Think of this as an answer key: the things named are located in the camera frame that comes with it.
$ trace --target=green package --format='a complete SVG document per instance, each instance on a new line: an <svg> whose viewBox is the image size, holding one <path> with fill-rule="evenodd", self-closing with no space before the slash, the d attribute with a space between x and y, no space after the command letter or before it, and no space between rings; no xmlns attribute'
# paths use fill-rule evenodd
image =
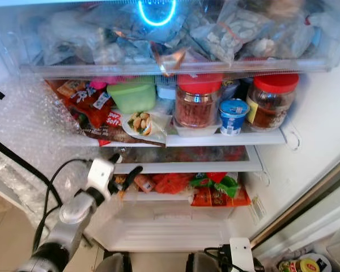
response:
<svg viewBox="0 0 340 272"><path fill-rule="evenodd" d="M220 183L214 184L214 188L230 197L235 197L240 188L240 185L238 184L237 179L238 179L238 173L229 172L220 181Z"/></svg>
<svg viewBox="0 0 340 272"><path fill-rule="evenodd" d="M213 183L214 182L208 178L205 173L197 173L190 181L192 187L211 187Z"/></svg>

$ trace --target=jar of food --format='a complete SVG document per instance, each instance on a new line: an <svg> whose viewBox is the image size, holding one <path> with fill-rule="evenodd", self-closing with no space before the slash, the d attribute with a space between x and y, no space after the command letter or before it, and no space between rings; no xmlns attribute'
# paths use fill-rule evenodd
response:
<svg viewBox="0 0 340 272"><path fill-rule="evenodd" d="M278 270L279 272L320 272L318 264L309 258L281 262Z"/></svg>
<svg viewBox="0 0 340 272"><path fill-rule="evenodd" d="M297 74L256 76L246 102L250 107L247 121L256 131L274 130L281 126L295 98Z"/></svg>
<svg viewBox="0 0 340 272"><path fill-rule="evenodd" d="M188 128L205 128L218 120L222 74L179 75L175 119Z"/></svg>

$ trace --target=bubble wrap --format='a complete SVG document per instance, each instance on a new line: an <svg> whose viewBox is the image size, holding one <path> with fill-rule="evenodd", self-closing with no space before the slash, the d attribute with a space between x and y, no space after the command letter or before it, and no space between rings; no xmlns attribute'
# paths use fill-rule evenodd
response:
<svg viewBox="0 0 340 272"><path fill-rule="evenodd" d="M0 91L6 95L0 100L0 141L48 179L69 159L99 155L98 147L79 146L83 137L77 123L44 80L34 75L12 78ZM59 173L54 186L63 202L85 185L87 174L81 162L70 163ZM43 215L45 184L1 153L0 179L18 195L36 225ZM49 209L55 205L50 196Z"/></svg>

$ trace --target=green lid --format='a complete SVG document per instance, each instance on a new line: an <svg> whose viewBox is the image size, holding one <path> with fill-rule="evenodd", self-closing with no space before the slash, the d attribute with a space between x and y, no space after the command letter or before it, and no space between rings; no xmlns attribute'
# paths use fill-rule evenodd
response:
<svg viewBox="0 0 340 272"><path fill-rule="evenodd" d="M127 95L133 92L141 92L154 85L153 76L141 76L127 81L126 83L120 83L117 85L108 85L107 92L110 95Z"/></svg>

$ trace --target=green plastic container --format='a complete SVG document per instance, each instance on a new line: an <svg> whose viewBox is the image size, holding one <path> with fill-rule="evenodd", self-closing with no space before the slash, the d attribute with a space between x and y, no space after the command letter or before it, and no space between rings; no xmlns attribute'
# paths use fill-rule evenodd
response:
<svg viewBox="0 0 340 272"><path fill-rule="evenodd" d="M139 79L133 79L126 83L107 86L107 93L111 95L114 102L122 113L134 113L149 111L155 106L156 91L154 78L147 76Z"/></svg>

